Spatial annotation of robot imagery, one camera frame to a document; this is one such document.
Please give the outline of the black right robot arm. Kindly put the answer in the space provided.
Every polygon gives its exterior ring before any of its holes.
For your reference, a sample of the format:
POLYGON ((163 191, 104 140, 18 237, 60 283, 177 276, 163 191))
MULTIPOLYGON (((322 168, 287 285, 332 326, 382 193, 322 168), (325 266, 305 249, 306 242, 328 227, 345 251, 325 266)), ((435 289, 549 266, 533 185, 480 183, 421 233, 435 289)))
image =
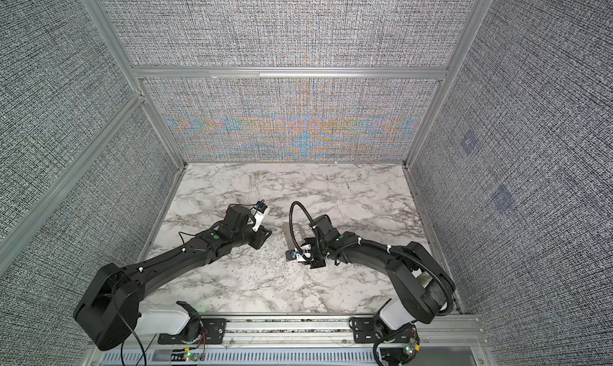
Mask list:
POLYGON ((328 260, 336 265, 363 265, 389 278, 396 297, 374 315, 375 330, 381 334, 409 323, 429 324, 436 317, 453 313, 455 283, 422 244, 391 246, 354 232, 339 233, 325 215, 315 220, 311 230, 314 235, 305 238, 300 247, 290 244, 286 251, 289 262, 312 269, 324 267, 328 260))

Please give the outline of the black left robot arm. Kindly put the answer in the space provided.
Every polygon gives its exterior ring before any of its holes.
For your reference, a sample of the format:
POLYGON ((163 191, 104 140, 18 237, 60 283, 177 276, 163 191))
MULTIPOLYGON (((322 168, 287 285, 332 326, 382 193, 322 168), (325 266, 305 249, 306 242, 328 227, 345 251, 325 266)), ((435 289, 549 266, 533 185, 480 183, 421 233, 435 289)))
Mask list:
POLYGON ((178 335, 194 342, 203 331, 201 316, 186 302, 147 305, 144 300, 170 281, 216 262, 239 246, 260 249, 271 236, 262 222, 269 211, 264 201, 232 204, 223 220, 195 234, 181 246, 149 260, 100 268, 73 312, 76 323, 102 351, 133 335, 178 335))

